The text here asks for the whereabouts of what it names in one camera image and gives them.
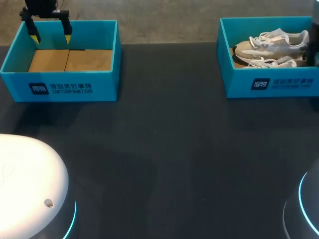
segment black table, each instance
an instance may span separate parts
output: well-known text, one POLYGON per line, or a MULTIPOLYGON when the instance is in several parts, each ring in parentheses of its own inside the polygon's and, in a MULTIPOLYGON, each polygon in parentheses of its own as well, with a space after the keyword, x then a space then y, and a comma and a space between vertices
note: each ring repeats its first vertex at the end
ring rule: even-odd
POLYGON ((16 104, 0 82, 0 132, 60 154, 80 238, 285 238, 285 200, 319 155, 316 100, 226 99, 215 43, 122 59, 115 103, 16 104))

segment glowing blue ring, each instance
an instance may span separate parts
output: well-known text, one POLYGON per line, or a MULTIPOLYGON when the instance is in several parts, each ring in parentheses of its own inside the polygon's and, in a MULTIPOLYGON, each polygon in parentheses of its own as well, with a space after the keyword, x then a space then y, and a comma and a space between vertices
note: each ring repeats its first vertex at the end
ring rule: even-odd
POLYGON ((74 221, 75 221, 75 215, 76 215, 76 202, 74 202, 74 203, 75 203, 75 206, 74 206, 74 215, 73 215, 73 220, 72 220, 72 223, 71 223, 71 225, 70 225, 70 227, 69 227, 69 230, 67 231, 67 233, 65 234, 65 236, 64 236, 64 238, 63 238, 63 239, 66 239, 66 237, 69 235, 69 233, 70 233, 70 231, 71 231, 71 229, 72 229, 72 227, 73 227, 74 221))
POLYGON ((302 185, 302 183, 303 183, 303 180, 304 180, 304 178, 305 178, 305 175, 303 176, 303 178, 302 178, 302 180, 301 180, 301 182, 300 182, 300 185, 299 185, 299 191, 298 191, 299 204, 300 204, 301 211, 303 212, 306 221, 308 222, 308 224, 310 225, 310 227, 315 231, 315 233, 317 233, 317 235, 319 236, 318 230, 314 227, 314 225, 313 225, 313 224, 311 223, 311 221, 309 220, 309 218, 308 218, 308 216, 307 216, 307 214, 306 214, 306 212, 305 212, 305 210, 304 210, 303 203, 301 202, 301 185, 302 185))

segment shoe sole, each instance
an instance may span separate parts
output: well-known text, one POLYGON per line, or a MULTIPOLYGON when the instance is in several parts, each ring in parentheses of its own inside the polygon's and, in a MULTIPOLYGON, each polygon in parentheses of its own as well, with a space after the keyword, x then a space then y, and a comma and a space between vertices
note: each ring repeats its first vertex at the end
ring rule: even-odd
POLYGON ((238 55, 234 55, 236 56, 236 58, 238 58, 239 60, 245 62, 246 64, 250 64, 250 62, 253 60, 253 59, 247 59, 247 58, 244 58, 244 57, 240 57, 238 55))

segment shoe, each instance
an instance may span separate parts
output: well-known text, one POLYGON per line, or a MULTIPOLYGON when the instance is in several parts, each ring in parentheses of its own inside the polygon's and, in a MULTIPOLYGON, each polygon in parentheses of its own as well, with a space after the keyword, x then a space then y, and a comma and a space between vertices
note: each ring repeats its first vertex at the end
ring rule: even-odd
POLYGON ((261 33, 259 37, 249 37, 236 45, 235 56, 250 63, 251 60, 280 59, 283 56, 299 57, 309 42, 309 33, 305 30, 297 34, 285 33, 281 29, 261 33))
POLYGON ((259 60, 251 60, 249 65, 244 68, 291 68, 297 67, 297 61, 292 59, 290 56, 274 59, 264 59, 261 57, 259 60))

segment shoelace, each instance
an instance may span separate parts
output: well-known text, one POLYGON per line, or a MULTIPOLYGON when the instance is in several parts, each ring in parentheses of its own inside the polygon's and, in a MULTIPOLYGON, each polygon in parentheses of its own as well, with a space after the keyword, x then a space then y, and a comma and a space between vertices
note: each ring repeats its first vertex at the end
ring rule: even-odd
POLYGON ((261 33, 259 36, 257 37, 249 37, 249 40, 250 40, 250 44, 254 47, 254 48, 257 48, 257 46, 260 46, 260 45, 272 45, 272 42, 270 42, 270 39, 267 38, 267 34, 269 32, 263 32, 261 33))
POLYGON ((258 67, 258 68, 271 68, 271 67, 277 67, 278 62, 274 59, 267 59, 264 60, 263 57, 261 57, 260 60, 252 60, 248 67, 253 66, 253 67, 258 67))

